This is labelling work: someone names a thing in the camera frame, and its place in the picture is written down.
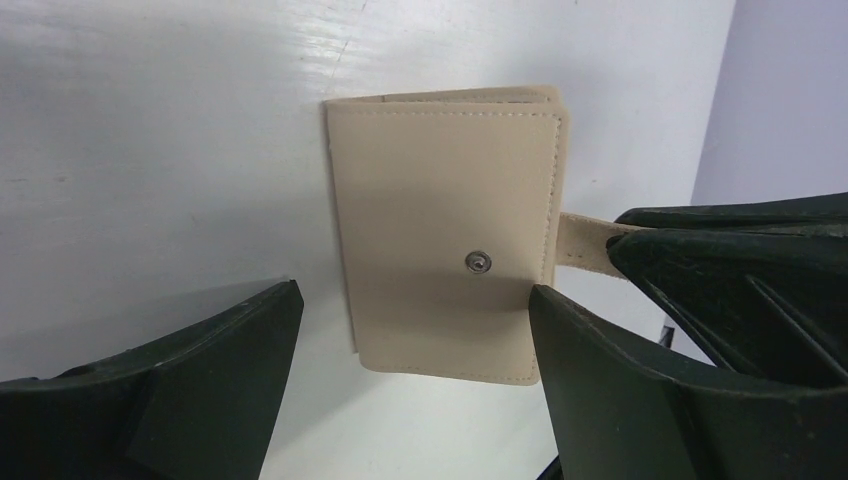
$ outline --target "white wall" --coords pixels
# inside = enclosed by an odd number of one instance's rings
[[[692,203],[848,191],[846,85],[848,4],[738,0]]]

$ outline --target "beige wallet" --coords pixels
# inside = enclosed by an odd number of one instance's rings
[[[326,102],[342,258],[363,366],[539,380],[527,312],[556,264],[620,276],[635,227],[559,213],[568,114],[553,87]]]

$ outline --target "wallet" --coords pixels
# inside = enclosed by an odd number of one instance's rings
[[[360,362],[532,385],[527,302],[569,265],[621,277],[606,241],[638,227],[559,211],[569,117],[549,86],[325,103]]]

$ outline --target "white surface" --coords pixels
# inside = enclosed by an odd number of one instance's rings
[[[284,275],[307,303],[262,477],[532,479],[541,386],[380,375],[349,342],[319,102],[558,85],[565,207],[687,203],[732,0],[0,4],[0,376],[48,376]],[[559,287],[647,336],[624,282]]]

